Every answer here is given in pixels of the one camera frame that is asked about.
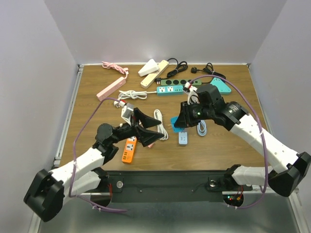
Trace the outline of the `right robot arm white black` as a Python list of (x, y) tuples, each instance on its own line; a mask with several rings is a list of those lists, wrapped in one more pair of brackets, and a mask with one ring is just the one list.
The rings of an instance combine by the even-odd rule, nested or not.
[(180, 105), (180, 114), (174, 123), (176, 128), (194, 127), (202, 120), (213, 120), (247, 142), (268, 164), (267, 167), (233, 165), (224, 176), (226, 188), (266, 185), (283, 197), (296, 189), (311, 165), (307, 152), (298, 153), (282, 144), (239, 103), (225, 102), (216, 86), (206, 84), (196, 88), (186, 83), (183, 90), (188, 99)]

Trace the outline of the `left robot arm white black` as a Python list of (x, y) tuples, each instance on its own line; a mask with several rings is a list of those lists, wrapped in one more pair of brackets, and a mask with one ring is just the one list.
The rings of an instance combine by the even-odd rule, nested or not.
[(92, 189), (104, 191), (108, 187), (106, 172), (101, 167), (117, 153), (116, 143), (135, 137), (146, 147), (163, 137), (163, 134), (149, 130), (161, 121), (130, 104), (123, 106), (121, 117), (125, 122), (117, 127), (101, 124), (95, 143), (82, 155), (75, 155), (62, 167), (37, 172), (24, 202), (42, 221), (52, 220), (69, 199), (80, 198), (82, 193)]

